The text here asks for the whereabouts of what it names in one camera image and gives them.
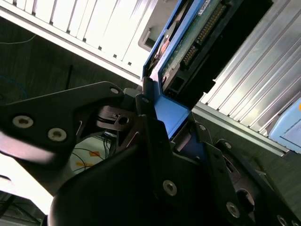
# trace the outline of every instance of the blue bracket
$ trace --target blue bracket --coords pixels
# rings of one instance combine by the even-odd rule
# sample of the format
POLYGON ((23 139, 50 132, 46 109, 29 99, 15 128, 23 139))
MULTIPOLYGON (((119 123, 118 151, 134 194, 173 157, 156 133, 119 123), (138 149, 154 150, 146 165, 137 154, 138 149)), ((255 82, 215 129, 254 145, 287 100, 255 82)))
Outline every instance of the blue bracket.
MULTIPOLYGON (((157 50, 161 44, 161 41, 164 38, 166 30, 170 27, 172 24, 173 18, 180 10, 182 0, 179 0, 174 11, 172 12, 172 15, 170 16, 167 24, 165 25, 164 29, 162 30, 159 38, 157 39, 149 58, 146 61, 146 64, 143 67, 143 76, 146 75, 146 69, 151 61, 151 58, 154 54, 157 53, 157 50)), ((190 110, 179 104, 178 102, 166 97, 163 93, 162 89, 162 71, 165 68, 165 65, 167 64, 169 58, 173 54, 174 50, 180 43, 181 39, 183 38, 186 30, 189 28, 191 22, 193 21, 194 17, 198 14, 200 8, 202 7, 204 3, 204 0, 194 0, 192 5, 190 6, 187 14, 185 15, 182 23, 180 24, 178 30, 174 34, 174 37, 172 38, 171 42, 169 43, 165 53, 161 57, 160 61, 156 65, 156 67, 153 69, 150 77, 154 81, 154 99, 155 99, 155 109, 157 118, 160 121, 163 121, 167 130, 168 137, 170 138, 177 129, 181 126, 181 124, 184 122, 184 120, 188 117, 190 110)))

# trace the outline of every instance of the screw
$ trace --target screw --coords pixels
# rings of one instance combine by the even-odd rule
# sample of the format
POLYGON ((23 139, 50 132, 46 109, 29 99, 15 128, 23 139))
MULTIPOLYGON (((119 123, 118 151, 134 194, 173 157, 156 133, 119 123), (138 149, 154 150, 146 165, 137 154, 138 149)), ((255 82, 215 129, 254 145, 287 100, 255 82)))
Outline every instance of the screw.
POLYGON ((287 226, 288 225, 287 222, 285 221, 285 219, 283 218, 283 216, 277 215, 277 218, 278 218, 278 221, 280 222, 280 224, 282 226, 287 226))
POLYGON ((228 142, 225 142, 225 145, 226 145, 226 147, 229 148, 229 149, 232 148, 231 144, 229 144, 228 142))
POLYGON ((146 103, 149 103, 150 101, 148 99, 146 99, 145 97, 142 97, 142 100, 146 103))
POLYGON ((294 221, 294 220, 292 220, 292 225, 293 226, 299 226, 299 224, 296 221, 294 221))
POLYGON ((13 124, 18 128, 26 129, 33 125, 33 120, 28 116, 19 115, 13 119, 13 124))
POLYGON ((60 128, 52 128, 48 132, 48 138, 56 142, 62 142, 67 138, 67 133, 60 128))
POLYGON ((227 209, 228 209, 229 213, 233 217, 235 217, 235 218, 239 218, 240 217, 240 212, 239 212, 238 208, 236 207, 236 205, 234 205, 231 202, 227 202, 226 206, 227 206, 227 209))
POLYGON ((203 125, 199 125, 199 127, 200 127, 200 129, 201 129, 201 130, 203 130, 203 131, 205 131, 205 130, 206 130, 206 127, 205 127, 205 126, 203 126, 203 125))
POLYGON ((110 90, 111 90, 112 93, 115 93, 115 94, 118 94, 118 93, 119 93, 118 89, 110 88, 110 90))
POLYGON ((177 187, 175 186, 174 182, 170 180, 165 180, 163 182, 163 188, 164 191, 170 196, 175 196, 177 194, 177 187))

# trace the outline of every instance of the wire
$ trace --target wire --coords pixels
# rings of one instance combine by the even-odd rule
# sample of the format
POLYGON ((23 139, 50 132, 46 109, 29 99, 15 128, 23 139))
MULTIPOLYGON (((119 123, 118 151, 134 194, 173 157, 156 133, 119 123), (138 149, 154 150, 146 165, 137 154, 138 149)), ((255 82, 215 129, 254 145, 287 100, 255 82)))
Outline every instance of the wire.
POLYGON ((84 168, 85 168, 85 167, 81 167, 81 168, 75 169, 73 172, 78 171, 78 170, 82 170, 82 169, 84 169, 84 168))
POLYGON ((95 152, 92 152, 92 151, 90 151, 90 150, 88 150, 88 149, 85 149, 85 148, 74 148, 74 150, 85 150, 85 151, 87 151, 87 152, 91 152, 91 153, 93 153, 93 154, 96 154, 95 152))
POLYGON ((212 140, 212 137, 211 137, 211 134, 210 134, 210 131, 207 129, 208 131, 208 134, 209 134, 209 137, 210 137, 210 140, 211 140, 211 144, 213 145, 213 140, 212 140))
POLYGON ((83 161, 83 159, 80 158, 77 154, 75 154, 75 153, 73 153, 73 152, 72 152, 72 154, 74 154, 75 156, 77 156, 77 157, 83 162, 84 168, 85 168, 85 170, 86 170, 86 167, 87 167, 87 166, 86 166, 85 162, 83 161))
POLYGON ((34 37, 36 37, 37 35, 33 35, 30 39, 28 40, 25 40, 25 41, 18 41, 18 42, 0 42, 0 44, 3 44, 3 45, 15 45, 15 44, 22 44, 22 43, 26 43, 26 42, 29 42, 31 40, 33 40, 34 37))
POLYGON ((25 91, 24 87, 20 83, 16 82, 13 79, 9 79, 5 76, 2 76, 2 75, 0 75, 0 79, 5 79, 6 81, 11 82, 11 83, 15 84, 16 86, 18 86, 20 88, 20 90, 23 92, 25 99, 27 99, 27 92, 25 91))

